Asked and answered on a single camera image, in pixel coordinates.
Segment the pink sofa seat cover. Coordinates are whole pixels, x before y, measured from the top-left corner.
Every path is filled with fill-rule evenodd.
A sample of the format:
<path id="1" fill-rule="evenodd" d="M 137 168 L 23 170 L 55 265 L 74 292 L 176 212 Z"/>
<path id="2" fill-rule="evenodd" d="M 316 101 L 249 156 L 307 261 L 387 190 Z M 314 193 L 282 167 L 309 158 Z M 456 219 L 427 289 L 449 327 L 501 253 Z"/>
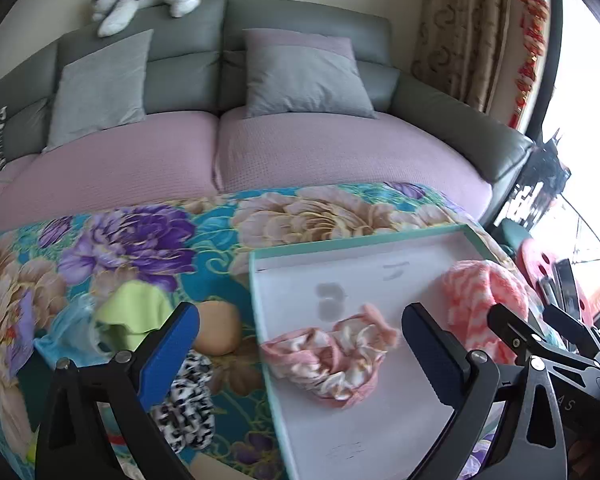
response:
<path id="1" fill-rule="evenodd" d="M 492 198 L 459 152 L 388 114 L 173 112 L 9 162 L 0 172 L 0 232 L 168 198 L 358 182 L 423 184 L 474 217 Z"/>

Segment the pink white cloth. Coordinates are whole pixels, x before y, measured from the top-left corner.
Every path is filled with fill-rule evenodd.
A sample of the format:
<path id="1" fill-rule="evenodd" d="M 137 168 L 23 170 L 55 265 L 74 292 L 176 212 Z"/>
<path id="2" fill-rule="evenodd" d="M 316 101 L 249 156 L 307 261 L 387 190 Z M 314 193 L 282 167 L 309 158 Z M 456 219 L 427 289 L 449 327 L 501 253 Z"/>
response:
<path id="1" fill-rule="evenodd" d="M 334 408 L 350 408 L 375 391 L 379 369 L 398 344 L 399 331 L 364 304 L 331 330 L 294 330 L 262 342 L 260 350 L 275 377 Z"/>

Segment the pink white striped fuzzy towel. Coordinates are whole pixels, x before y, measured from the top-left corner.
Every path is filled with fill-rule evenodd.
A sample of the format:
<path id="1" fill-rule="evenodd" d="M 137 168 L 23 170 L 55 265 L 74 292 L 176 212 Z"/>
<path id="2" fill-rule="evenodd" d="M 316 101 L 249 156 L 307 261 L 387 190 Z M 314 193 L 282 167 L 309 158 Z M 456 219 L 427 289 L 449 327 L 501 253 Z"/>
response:
<path id="1" fill-rule="evenodd" d="M 442 276 L 449 301 L 446 318 L 453 335 L 464 348 L 482 350 L 498 364 L 514 364 L 516 354 L 488 326 L 489 310 L 504 304 L 518 318 L 528 321 L 538 295 L 518 275 L 489 260 L 463 260 Z"/>

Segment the black white leopard cloth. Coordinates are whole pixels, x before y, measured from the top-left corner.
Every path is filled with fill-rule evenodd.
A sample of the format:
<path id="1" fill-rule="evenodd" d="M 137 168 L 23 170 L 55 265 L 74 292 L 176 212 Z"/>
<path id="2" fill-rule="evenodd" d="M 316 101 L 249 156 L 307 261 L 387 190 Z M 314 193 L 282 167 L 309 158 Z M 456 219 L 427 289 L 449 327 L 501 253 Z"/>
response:
<path id="1" fill-rule="evenodd" d="M 208 356 L 190 350 L 163 402 L 149 411 L 174 453 L 203 450 L 215 435 L 211 378 Z"/>

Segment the red window decoration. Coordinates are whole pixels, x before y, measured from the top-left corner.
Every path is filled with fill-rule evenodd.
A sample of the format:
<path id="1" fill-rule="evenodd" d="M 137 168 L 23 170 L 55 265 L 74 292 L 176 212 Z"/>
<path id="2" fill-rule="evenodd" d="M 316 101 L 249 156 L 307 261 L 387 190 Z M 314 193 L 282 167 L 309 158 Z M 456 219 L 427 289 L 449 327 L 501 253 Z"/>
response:
<path id="1" fill-rule="evenodd" d="M 517 129 L 522 113 L 526 109 L 530 94 L 538 79 L 539 58 L 545 55 L 547 36 L 546 25 L 550 18 L 550 5 L 546 0 L 519 0 L 522 3 L 520 28 L 522 46 L 526 53 L 524 62 L 517 70 L 515 86 L 517 93 L 514 110 L 509 117 L 509 128 Z"/>

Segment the lime green cloth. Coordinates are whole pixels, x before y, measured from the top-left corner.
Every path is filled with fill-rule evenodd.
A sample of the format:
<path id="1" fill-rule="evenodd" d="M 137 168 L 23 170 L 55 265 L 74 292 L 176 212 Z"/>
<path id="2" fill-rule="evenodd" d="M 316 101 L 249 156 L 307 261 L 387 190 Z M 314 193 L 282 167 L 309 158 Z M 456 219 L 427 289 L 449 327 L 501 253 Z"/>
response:
<path id="1" fill-rule="evenodd" d="M 147 335 L 158 330 L 173 307 L 158 286 L 143 281 L 122 284 L 94 314 L 102 339 L 112 350 L 135 351 Z"/>

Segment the grey middle cushion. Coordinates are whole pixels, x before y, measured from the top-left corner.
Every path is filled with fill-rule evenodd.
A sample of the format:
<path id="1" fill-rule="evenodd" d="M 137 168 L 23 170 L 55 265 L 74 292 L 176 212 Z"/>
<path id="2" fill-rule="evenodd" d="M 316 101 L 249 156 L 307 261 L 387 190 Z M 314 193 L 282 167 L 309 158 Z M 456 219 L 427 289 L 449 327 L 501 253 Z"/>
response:
<path id="1" fill-rule="evenodd" d="M 85 55 L 62 70 L 46 151 L 145 119 L 149 29 Z"/>

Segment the grey sofa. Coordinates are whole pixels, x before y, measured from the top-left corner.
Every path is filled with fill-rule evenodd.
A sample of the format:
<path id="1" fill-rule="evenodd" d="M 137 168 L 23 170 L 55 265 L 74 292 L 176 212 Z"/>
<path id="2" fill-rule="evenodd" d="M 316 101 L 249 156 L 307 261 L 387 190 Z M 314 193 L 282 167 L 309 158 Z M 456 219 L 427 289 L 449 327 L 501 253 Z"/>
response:
<path id="1" fill-rule="evenodd" d="M 432 188 L 487 222 L 532 144 L 390 61 L 384 18 L 204 0 L 94 26 L 0 80 L 0 232 L 65 214 L 258 188 Z"/>

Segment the grey pink right cushion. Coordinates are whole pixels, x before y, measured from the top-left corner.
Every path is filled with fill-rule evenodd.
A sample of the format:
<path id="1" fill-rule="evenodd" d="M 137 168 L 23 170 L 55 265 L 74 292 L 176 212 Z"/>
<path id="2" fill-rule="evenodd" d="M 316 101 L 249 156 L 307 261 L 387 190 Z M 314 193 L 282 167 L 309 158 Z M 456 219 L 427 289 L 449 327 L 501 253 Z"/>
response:
<path id="1" fill-rule="evenodd" d="M 248 118 L 287 113 L 375 116 L 350 39 L 250 28 L 245 42 Z"/>

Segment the beige potato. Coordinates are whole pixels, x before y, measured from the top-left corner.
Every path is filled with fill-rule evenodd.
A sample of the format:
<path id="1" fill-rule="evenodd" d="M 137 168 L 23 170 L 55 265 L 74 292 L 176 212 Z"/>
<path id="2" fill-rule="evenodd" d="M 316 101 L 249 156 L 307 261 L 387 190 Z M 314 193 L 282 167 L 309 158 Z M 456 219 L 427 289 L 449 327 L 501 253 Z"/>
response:
<path id="1" fill-rule="evenodd" d="M 197 304 L 200 318 L 194 349 L 205 356 L 225 356 L 242 341 L 242 320 L 234 304 L 207 300 Z"/>

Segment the light blue cloth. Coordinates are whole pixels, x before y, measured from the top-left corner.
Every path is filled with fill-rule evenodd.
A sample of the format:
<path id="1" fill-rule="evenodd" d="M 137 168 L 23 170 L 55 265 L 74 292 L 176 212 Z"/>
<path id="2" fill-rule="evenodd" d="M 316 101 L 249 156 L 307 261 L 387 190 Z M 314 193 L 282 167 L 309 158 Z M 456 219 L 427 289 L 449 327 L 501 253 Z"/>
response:
<path id="1" fill-rule="evenodd" d="M 112 353 L 100 338 L 94 320 L 95 307 L 95 298 L 90 294 L 75 296 L 55 315 L 46 334 L 34 338 L 34 348 L 49 368 L 61 359 L 68 359 L 77 367 L 110 360 Z"/>

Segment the beige patterned curtain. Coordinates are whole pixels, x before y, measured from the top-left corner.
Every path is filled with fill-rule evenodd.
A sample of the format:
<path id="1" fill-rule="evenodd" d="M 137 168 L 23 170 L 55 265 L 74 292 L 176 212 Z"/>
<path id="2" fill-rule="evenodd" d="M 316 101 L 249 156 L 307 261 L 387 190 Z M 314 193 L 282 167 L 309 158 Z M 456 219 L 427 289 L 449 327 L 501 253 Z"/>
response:
<path id="1" fill-rule="evenodd" d="M 500 76 L 512 0 L 424 0 L 412 75 L 481 113 Z"/>

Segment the floral teal blanket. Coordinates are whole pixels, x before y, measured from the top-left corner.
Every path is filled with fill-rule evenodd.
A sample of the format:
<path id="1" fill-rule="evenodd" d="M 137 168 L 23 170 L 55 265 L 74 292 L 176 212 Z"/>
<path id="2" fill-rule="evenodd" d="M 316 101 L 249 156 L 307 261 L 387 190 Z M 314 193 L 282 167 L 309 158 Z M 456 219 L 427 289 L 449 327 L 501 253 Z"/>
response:
<path id="1" fill-rule="evenodd" d="M 240 314 L 238 346 L 209 356 L 218 421 L 197 448 L 255 479 L 286 471 L 274 434 L 248 292 L 260 248 L 462 224 L 444 195 L 411 183 L 360 183 L 165 200 L 58 217 L 0 233 L 0 456 L 20 479 L 34 475 L 34 445 L 54 359 L 35 345 L 69 322 L 84 299 L 100 306 L 124 283 L 162 299 L 226 300 Z"/>

